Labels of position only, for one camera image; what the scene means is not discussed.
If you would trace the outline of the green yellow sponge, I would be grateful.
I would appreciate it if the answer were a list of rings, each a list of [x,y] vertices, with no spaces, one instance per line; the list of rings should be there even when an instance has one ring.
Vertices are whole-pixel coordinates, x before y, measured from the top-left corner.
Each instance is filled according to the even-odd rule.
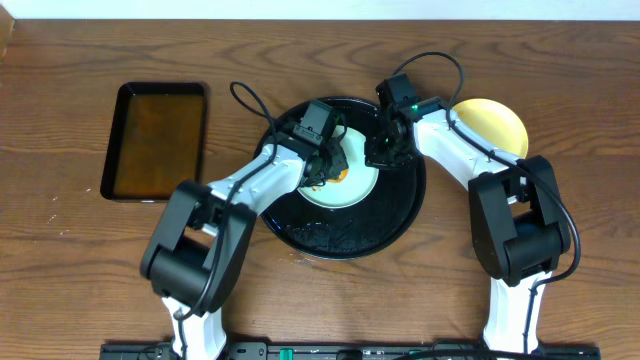
[[[332,183],[332,184],[340,183],[347,177],[348,172],[349,172],[348,169],[344,169],[339,173],[337,177],[328,178],[326,180],[323,180],[319,184],[313,185],[312,190],[317,191],[320,187],[325,186],[327,183]]]

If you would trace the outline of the light green plate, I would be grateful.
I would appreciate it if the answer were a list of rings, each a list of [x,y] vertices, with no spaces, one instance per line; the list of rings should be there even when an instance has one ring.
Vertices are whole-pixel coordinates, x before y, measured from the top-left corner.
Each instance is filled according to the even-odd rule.
[[[334,137],[344,132],[338,125]],[[379,170],[365,165],[364,145],[366,137],[353,128],[348,128],[340,146],[344,150],[348,164],[348,175],[340,183],[327,183],[317,191],[312,187],[298,188],[298,193],[307,201],[328,209],[350,207],[364,200],[376,185]]]

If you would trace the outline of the yellow plate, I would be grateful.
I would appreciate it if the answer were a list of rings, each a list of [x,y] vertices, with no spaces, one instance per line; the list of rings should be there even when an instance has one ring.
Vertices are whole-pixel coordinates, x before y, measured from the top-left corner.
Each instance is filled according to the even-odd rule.
[[[475,98],[456,104],[453,110],[468,127],[487,141],[520,158],[527,156],[527,130],[518,115],[506,105]]]

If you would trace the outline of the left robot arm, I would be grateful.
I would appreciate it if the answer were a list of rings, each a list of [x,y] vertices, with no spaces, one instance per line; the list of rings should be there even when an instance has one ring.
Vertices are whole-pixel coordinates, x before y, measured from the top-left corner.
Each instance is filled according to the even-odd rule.
[[[178,185],[143,254],[140,273],[172,318],[177,359],[216,359],[226,345],[222,306],[233,290],[258,216],[299,187],[347,169],[344,114],[312,100],[299,119],[272,125],[260,153],[207,185]]]

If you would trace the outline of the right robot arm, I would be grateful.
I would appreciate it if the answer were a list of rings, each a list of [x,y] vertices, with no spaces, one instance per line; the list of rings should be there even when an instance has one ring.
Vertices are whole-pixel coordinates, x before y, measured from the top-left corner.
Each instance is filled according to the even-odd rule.
[[[492,144],[442,99],[421,99],[406,74],[383,80],[376,94],[382,130],[366,141],[366,164],[393,169],[422,155],[465,187],[472,246],[491,278],[483,340],[494,351],[534,353],[541,294],[570,247],[550,163]]]

